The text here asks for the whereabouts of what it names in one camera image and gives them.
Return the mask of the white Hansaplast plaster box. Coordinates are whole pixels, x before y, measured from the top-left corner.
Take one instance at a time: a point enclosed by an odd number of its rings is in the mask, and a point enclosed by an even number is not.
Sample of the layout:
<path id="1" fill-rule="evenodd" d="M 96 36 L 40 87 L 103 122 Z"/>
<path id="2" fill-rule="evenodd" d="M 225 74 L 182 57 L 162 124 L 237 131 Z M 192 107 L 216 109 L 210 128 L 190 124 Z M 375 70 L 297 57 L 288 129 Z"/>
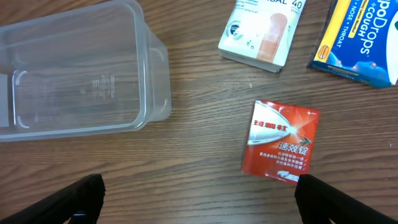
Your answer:
<path id="1" fill-rule="evenodd" d="M 306 0 L 237 0 L 218 44 L 224 58 L 279 72 Z"/>

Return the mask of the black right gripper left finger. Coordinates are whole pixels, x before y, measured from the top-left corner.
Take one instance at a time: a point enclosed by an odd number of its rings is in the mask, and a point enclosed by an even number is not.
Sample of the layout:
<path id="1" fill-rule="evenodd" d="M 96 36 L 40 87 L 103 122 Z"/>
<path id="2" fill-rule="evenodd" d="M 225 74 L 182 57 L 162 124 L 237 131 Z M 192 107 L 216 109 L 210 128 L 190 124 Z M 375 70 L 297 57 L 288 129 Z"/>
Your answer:
<path id="1" fill-rule="evenodd" d="M 102 175 L 90 174 L 1 220 L 1 223 L 96 224 L 103 208 L 105 191 Z"/>

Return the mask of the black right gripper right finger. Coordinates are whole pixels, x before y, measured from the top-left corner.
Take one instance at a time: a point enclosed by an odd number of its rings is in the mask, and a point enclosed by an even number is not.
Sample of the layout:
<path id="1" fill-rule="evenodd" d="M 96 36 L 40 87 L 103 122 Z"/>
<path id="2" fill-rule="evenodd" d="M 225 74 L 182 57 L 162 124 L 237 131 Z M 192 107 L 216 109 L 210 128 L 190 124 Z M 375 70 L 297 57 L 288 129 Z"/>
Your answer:
<path id="1" fill-rule="evenodd" d="M 299 177 L 295 199 L 304 224 L 397 224 L 310 174 Z"/>

